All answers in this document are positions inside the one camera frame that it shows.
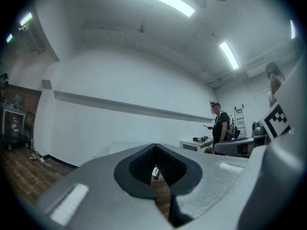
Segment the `gray surface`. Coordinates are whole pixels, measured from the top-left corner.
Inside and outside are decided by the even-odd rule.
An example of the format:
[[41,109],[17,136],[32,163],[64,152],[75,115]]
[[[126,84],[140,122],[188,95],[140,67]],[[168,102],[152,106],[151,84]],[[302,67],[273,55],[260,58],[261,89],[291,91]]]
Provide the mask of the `gray surface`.
[[253,150],[245,169],[227,194],[199,218],[184,225],[180,230],[235,230],[242,210],[252,193],[259,176],[266,146]]
[[43,88],[47,90],[52,90],[51,81],[42,79]]
[[306,54],[303,54],[290,77],[275,93],[275,98],[282,108],[289,125],[295,130],[304,130],[307,125],[306,100]]
[[[176,147],[163,144],[166,148],[175,150]],[[239,166],[244,168],[248,159],[226,157],[211,154],[192,154],[182,151],[183,156],[189,156],[198,163],[203,171],[203,177],[197,187],[185,196],[178,196],[177,203],[181,213],[187,214],[192,218],[197,218],[213,205],[215,205],[233,186],[241,172],[224,169],[221,163]]]
[[[49,214],[67,191],[76,183],[81,183],[89,187],[89,193],[67,225],[69,229],[173,229],[174,227],[158,211],[153,200],[128,195],[114,179],[114,168],[117,163],[146,146],[132,148],[85,163],[55,183],[39,199],[37,207]],[[204,222],[207,225],[208,220],[203,221],[202,219],[208,213],[213,214],[211,218],[216,219],[214,221],[216,224],[220,216],[236,206],[237,202],[240,207],[243,207],[257,179],[258,167],[261,164],[262,151],[264,151],[264,149],[257,149],[256,153],[253,153],[247,160],[196,153],[169,145],[163,146],[196,161],[203,169],[203,178],[190,195],[177,197],[180,211],[196,218],[184,225],[182,229],[186,227],[189,229],[203,228]],[[235,165],[241,170],[239,172],[228,171],[220,167],[221,163]],[[229,200],[229,194],[232,194],[231,198],[234,198],[228,203],[224,199]],[[213,211],[221,202],[226,204],[223,209],[220,209],[219,212]],[[233,214],[233,224],[238,220],[240,209],[236,209],[236,214]]]
[[231,140],[222,143],[216,143],[214,145],[214,151],[220,154],[225,154],[234,157],[241,157],[238,153],[237,146],[241,144],[248,144],[248,154],[251,154],[255,148],[255,140],[253,137],[247,137],[245,139]]
[[[305,133],[289,132],[277,137],[268,145],[261,163],[261,176],[242,211],[240,229],[264,229],[266,223],[276,219],[281,211],[283,213],[280,217],[286,216],[290,223],[297,221],[299,207],[305,206],[304,182],[307,173]],[[282,222],[283,220],[279,220],[274,227],[268,229],[277,229],[276,226],[280,226]]]

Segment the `ceiling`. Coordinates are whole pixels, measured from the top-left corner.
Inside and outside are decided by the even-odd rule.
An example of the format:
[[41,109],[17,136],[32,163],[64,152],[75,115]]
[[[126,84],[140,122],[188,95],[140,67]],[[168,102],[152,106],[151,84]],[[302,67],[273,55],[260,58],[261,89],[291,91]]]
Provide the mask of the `ceiling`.
[[83,41],[135,48],[163,58],[209,82],[234,71],[219,45],[226,41],[241,68],[290,40],[290,17],[275,0],[207,0],[187,17],[156,0],[74,0]]

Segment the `ceiling pipe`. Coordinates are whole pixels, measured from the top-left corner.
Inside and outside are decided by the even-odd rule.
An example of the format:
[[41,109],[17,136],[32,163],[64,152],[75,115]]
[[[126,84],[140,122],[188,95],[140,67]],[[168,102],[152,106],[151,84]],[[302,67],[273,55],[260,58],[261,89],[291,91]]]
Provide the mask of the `ceiling pipe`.
[[210,85],[210,84],[213,84],[213,83],[216,83],[216,82],[222,82],[224,80],[227,80],[228,78],[238,74],[239,72],[245,70],[246,71],[246,68],[245,67],[242,67],[236,71],[233,71],[233,70],[229,70],[228,72],[226,73],[223,73],[222,75],[214,78],[213,80],[210,80],[208,82],[206,82],[206,85]]
[[121,47],[123,48],[123,47],[124,47],[125,32],[124,32],[124,31],[121,31],[120,34],[121,34]]
[[[117,33],[121,33],[118,29],[115,29],[115,28],[110,28],[110,27],[105,27],[105,26],[82,26],[81,27],[81,30],[102,30],[102,31],[111,31],[111,32],[117,32]],[[146,38],[143,38],[141,36],[136,36],[135,34],[131,34],[131,33],[127,33],[127,32],[124,32],[124,35],[123,36],[131,36],[131,37],[137,37],[138,40],[142,40],[142,41],[145,41],[145,42],[149,42],[149,43],[152,43],[152,44],[156,44],[156,45],[159,45],[161,47],[164,47],[174,53],[176,53],[177,55],[181,55],[180,53],[178,53],[175,49],[172,49],[171,47],[169,46],[166,46],[166,45],[163,45],[163,44],[160,44],[158,42],[155,42],[155,41],[152,41],[152,40],[149,40],[149,39],[146,39]],[[193,63],[193,65],[199,69],[201,72],[204,71],[204,69],[202,69],[196,62],[193,62],[193,60],[189,59],[189,61],[191,61]]]
[[142,35],[142,33],[139,33],[138,39],[136,40],[135,50],[138,50],[138,46],[139,46],[139,41],[140,41],[140,36],[141,35]]

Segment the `bottle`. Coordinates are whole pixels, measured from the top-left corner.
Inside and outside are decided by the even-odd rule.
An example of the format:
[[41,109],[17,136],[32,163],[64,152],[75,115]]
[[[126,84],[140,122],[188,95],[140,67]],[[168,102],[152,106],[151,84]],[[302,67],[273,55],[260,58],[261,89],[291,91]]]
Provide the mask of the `bottle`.
[[37,150],[37,149],[34,149],[34,152],[35,152],[35,160],[38,160],[38,159],[39,159],[38,150]]
[[12,121],[12,136],[19,137],[19,119],[17,114],[14,114]]
[[34,160],[35,159],[35,151],[34,151],[33,140],[31,140],[30,149],[31,149],[31,159]]

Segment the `brick wall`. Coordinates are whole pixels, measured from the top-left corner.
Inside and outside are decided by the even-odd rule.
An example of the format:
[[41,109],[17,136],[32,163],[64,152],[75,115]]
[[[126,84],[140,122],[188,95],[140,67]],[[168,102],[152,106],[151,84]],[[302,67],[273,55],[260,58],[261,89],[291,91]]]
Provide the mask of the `brick wall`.
[[[4,99],[8,103],[12,103],[14,97],[19,94],[22,98],[22,110],[27,112],[32,112],[36,114],[39,98],[41,95],[41,91],[37,90],[31,90],[27,88],[22,88],[14,85],[9,85],[9,87],[5,90],[4,93]],[[6,114],[6,121],[5,121],[5,132],[9,133],[11,128],[11,120],[12,120],[12,114],[7,113]],[[32,137],[33,138],[33,132],[34,132],[34,126],[32,126]]]
[[32,112],[36,114],[39,98],[42,92],[10,85],[5,90],[4,98],[7,100],[7,102],[12,103],[15,95],[17,94],[19,94],[22,98],[22,110],[25,113]]

